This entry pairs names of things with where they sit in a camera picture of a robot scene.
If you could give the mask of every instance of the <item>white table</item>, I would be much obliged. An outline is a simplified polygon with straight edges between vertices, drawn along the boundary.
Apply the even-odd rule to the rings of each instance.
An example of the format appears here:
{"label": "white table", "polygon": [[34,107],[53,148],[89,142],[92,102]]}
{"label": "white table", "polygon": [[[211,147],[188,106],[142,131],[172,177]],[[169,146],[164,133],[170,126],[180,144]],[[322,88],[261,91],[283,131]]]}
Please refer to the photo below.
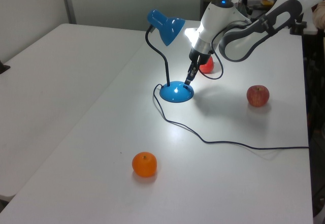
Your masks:
{"label": "white table", "polygon": [[[184,33],[169,47],[156,30],[150,40],[169,59],[171,80],[184,80],[190,64]],[[166,116],[207,140],[307,146],[301,45],[283,30],[248,60],[223,60],[224,77],[197,75],[190,101],[160,99]],[[152,99],[158,83],[165,83],[164,63],[144,44],[4,209],[0,223],[312,223],[308,150],[204,144],[162,119]],[[263,108],[247,103],[254,84],[270,90]],[[156,155],[154,177],[133,173],[132,159],[141,151]]]}
{"label": "white table", "polygon": [[0,75],[0,199],[9,201],[144,42],[144,32],[64,24]]}

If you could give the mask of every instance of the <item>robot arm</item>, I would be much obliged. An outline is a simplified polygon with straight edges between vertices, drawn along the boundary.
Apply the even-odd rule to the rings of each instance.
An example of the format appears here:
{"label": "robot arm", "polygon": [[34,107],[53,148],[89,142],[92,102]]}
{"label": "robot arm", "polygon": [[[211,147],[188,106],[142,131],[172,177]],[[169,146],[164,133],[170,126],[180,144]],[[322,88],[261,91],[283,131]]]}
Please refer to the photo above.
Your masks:
{"label": "robot arm", "polygon": [[[225,34],[220,34],[215,39],[214,47],[219,44],[221,55],[230,61],[243,61],[252,51],[269,37],[275,35],[279,30],[288,26],[308,8],[316,5],[322,0],[277,0],[272,9],[252,25],[244,28],[234,28]],[[192,43],[189,55],[191,66],[185,83],[189,84],[195,77],[200,65],[205,64],[211,55],[211,36],[215,36],[224,27],[235,21],[242,24],[249,23],[241,14],[235,11],[226,12],[227,7],[218,5],[217,9],[211,11],[211,3],[203,15],[201,25],[198,29],[198,39]]]}

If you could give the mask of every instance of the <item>blue lamp base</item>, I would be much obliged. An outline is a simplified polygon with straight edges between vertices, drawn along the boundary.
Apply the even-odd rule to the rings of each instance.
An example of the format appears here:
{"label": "blue lamp base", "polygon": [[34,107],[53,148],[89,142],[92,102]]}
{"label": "blue lamp base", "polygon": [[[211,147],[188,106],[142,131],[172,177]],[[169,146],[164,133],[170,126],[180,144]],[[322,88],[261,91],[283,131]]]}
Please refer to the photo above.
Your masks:
{"label": "blue lamp base", "polygon": [[194,95],[194,90],[191,86],[180,81],[173,81],[170,86],[165,84],[160,89],[160,97],[165,101],[180,103],[191,99]]}

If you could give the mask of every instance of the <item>apple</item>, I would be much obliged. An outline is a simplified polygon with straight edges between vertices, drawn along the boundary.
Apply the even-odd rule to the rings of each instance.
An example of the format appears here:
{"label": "apple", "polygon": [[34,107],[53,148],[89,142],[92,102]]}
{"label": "apple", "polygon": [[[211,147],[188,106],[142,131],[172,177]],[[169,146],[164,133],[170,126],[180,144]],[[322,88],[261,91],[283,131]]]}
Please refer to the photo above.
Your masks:
{"label": "apple", "polygon": [[269,90],[263,85],[254,85],[247,90],[248,102],[255,107],[261,107],[267,103],[270,97]]}
{"label": "apple", "polygon": [[206,64],[200,65],[200,70],[204,74],[211,72],[213,70],[213,68],[214,68],[214,63],[213,63],[213,59],[211,56]]}

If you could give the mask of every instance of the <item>wall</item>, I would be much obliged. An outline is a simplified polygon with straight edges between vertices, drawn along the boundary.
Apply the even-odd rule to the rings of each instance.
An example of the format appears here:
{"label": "wall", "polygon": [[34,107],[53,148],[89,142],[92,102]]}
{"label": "wall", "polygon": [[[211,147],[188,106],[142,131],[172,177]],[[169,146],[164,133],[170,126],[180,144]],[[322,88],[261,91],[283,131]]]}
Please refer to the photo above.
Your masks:
{"label": "wall", "polygon": [[63,0],[0,0],[0,16],[2,62],[69,22]]}
{"label": "wall", "polygon": [[159,9],[166,16],[200,19],[201,0],[70,0],[77,24],[146,30],[147,14]]}

